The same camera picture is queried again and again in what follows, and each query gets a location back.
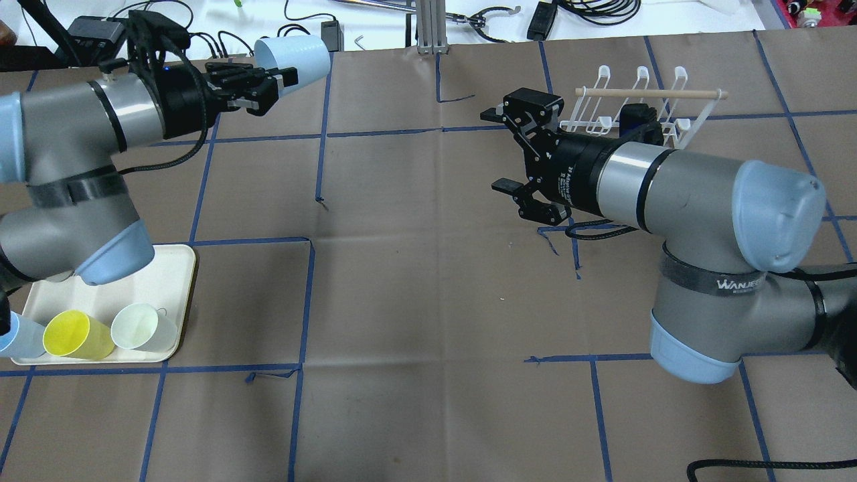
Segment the wooden dowel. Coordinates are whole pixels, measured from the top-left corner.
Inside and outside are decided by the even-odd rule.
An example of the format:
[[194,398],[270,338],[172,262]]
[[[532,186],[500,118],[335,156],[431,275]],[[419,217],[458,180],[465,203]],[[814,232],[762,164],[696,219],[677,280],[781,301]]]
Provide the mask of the wooden dowel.
[[667,90],[633,88],[576,88],[574,95],[583,97],[584,90],[590,97],[651,97],[661,99],[728,99],[725,90]]

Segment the tray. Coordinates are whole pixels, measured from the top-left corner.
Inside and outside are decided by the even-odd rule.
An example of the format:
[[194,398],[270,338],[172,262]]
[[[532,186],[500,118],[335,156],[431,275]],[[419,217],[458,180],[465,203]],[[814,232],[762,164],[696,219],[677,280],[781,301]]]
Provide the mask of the tray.
[[132,303],[149,303],[165,309],[168,318],[178,326],[176,345],[166,352],[138,352],[118,346],[107,358],[84,360],[55,357],[48,353],[38,358],[12,358],[17,365],[70,365],[104,363],[153,363],[164,361],[178,349],[182,327],[188,310],[190,287],[194,279],[196,253],[184,244],[155,246],[155,257],[140,271],[102,286],[88,286],[79,276],[52,283],[33,284],[22,315],[47,325],[65,310],[81,310],[110,326],[113,318]]

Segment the metal post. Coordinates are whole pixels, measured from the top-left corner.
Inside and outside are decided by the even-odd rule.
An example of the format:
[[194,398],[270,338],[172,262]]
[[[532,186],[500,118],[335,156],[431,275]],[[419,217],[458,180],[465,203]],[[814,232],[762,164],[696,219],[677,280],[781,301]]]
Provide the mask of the metal post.
[[417,51],[421,54],[447,53],[446,0],[417,0],[417,25],[419,40]]

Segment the white drying rack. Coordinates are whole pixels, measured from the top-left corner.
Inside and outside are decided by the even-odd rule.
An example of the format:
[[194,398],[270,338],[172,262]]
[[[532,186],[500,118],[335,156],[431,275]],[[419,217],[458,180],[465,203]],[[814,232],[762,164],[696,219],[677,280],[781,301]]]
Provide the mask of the white drying rack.
[[[719,88],[717,90],[685,90],[687,71],[684,67],[676,67],[674,73],[675,80],[669,89],[649,89],[649,69],[645,66],[639,66],[637,67],[637,80],[631,88],[608,88],[610,68],[607,65],[602,65],[598,68],[598,78],[592,87],[575,89],[574,93],[578,96],[578,101],[574,104],[571,118],[560,122],[560,127],[570,132],[582,128],[587,134],[604,136],[610,130],[619,128],[621,108],[632,99],[635,99],[635,102],[643,102],[645,99],[658,99],[660,109],[657,113],[657,120],[663,128],[664,145],[671,144],[674,148],[683,149],[702,127],[703,122],[714,110],[717,102],[728,97],[728,92]],[[613,116],[605,116],[598,111],[601,101],[605,97],[625,98]],[[680,99],[707,99],[709,102],[699,115],[691,120],[686,117],[675,118],[675,108]]]

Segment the yellow cup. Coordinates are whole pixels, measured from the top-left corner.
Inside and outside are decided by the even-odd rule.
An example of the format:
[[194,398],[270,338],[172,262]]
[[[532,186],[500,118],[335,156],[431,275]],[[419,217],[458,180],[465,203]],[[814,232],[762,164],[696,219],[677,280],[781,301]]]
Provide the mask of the yellow cup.
[[51,355],[87,360],[100,360],[116,347],[110,328],[78,310],[54,316],[45,328],[42,343]]

